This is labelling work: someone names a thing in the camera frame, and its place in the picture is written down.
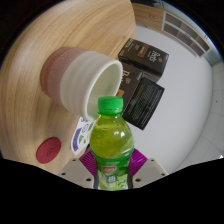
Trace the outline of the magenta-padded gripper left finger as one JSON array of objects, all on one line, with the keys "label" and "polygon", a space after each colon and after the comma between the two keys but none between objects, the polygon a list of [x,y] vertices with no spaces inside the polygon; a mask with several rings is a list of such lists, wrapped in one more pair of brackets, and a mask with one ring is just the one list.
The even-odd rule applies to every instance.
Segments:
[{"label": "magenta-padded gripper left finger", "polygon": [[90,149],[80,158],[72,158],[59,172],[59,176],[78,186],[93,189],[97,164]]}]

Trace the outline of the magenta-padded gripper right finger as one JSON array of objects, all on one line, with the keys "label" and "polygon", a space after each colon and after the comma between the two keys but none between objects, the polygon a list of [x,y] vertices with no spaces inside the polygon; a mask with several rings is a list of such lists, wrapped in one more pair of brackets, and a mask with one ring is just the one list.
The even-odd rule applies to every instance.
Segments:
[{"label": "magenta-padded gripper right finger", "polygon": [[133,151],[129,163],[129,188],[141,188],[167,175],[154,158],[147,158],[137,149]]}]

